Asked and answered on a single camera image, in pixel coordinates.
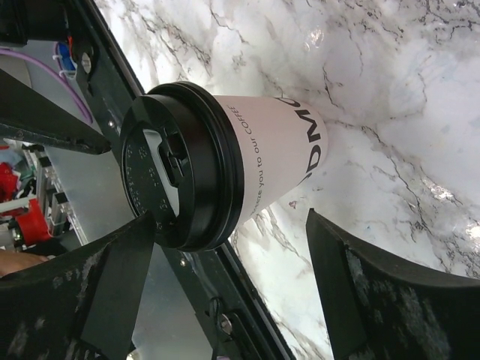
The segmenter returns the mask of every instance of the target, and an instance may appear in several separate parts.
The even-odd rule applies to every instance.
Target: paper cup
[[[138,97],[121,129],[122,178],[156,242],[221,245],[238,224],[308,179],[326,156],[320,114],[286,98],[212,96],[189,82]]]

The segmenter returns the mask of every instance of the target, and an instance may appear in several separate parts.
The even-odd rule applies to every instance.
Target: black plastic lid
[[[153,212],[159,245],[201,251],[227,239],[242,210],[242,156],[230,120],[207,91],[174,82],[138,97],[121,140],[128,201],[137,216]]]

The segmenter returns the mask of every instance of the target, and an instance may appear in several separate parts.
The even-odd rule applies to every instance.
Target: black metal frame
[[[79,66],[77,82],[120,164],[119,128],[142,87],[92,0],[68,0],[67,13],[74,57],[78,63],[83,54],[91,59],[89,73]],[[220,336],[220,353],[231,359],[293,359],[230,243],[204,253],[163,251],[212,347],[219,331],[209,308],[212,299],[220,299],[233,328],[232,337]]]

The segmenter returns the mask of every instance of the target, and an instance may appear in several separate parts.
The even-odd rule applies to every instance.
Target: marble surface
[[[145,89],[287,96],[322,113],[322,168],[232,243],[297,359],[331,359],[314,207],[416,263],[480,278],[480,4],[96,0]]]

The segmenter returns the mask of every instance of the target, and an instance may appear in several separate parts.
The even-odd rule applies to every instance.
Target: marble countertop
[[[96,0],[144,89],[287,96],[328,128],[315,175],[231,242],[298,359],[331,359],[313,207],[424,266],[480,278],[480,6],[468,0]]]

